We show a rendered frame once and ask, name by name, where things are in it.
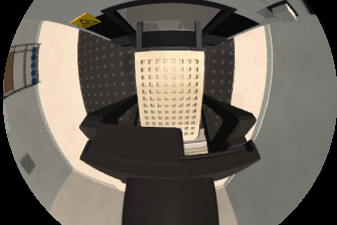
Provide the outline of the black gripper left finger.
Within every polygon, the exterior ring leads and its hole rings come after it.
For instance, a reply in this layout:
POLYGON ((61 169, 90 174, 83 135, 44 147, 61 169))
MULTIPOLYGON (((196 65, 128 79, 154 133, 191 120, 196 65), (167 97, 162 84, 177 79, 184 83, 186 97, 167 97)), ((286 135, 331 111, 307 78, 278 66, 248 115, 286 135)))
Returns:
POLYGON ((83 120, 118 125, 118 119, 133 107, 126 126, 137 126, 139 117, 138 94, 88 113, 83 120))

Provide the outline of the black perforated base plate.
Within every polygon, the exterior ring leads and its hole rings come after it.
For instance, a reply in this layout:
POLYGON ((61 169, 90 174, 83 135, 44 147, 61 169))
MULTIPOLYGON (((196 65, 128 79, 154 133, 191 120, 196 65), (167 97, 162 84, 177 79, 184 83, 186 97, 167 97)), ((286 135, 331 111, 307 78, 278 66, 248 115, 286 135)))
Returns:
MULTIPOLYGON (((231 104, 235 73, 235 40, 206 48, 204 93, 231 104)), ((86 114, 135 94, 132 49, 78 30, 77 68, 86 114)))

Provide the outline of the cream well plate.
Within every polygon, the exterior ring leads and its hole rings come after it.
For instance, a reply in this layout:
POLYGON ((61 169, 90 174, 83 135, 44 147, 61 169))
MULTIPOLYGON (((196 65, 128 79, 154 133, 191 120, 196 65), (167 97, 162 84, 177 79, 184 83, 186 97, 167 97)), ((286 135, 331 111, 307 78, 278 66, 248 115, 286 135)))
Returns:
POLYGON ((203 153, 208 153, 207 147, 184 150, 185 155, 195 155, 195 154, 203 154, 203 153))
POLYGON ((197 138, 204 52, 139 52, 135 68, 141 126, 177 127, 184 141, 197 138))

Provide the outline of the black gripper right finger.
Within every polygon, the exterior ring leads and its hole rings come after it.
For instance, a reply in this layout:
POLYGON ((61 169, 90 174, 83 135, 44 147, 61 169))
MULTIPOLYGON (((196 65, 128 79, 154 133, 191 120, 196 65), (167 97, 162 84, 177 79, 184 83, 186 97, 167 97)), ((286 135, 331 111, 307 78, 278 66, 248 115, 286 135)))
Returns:
POLYGON ((246 136, 257 122, 253 113, 219 101, 204 93, 202 94, 201 116, 208 153, 217 152, 229 139, 246 136), (222 118, 219 130, 213 123, 206 105, 222 118))

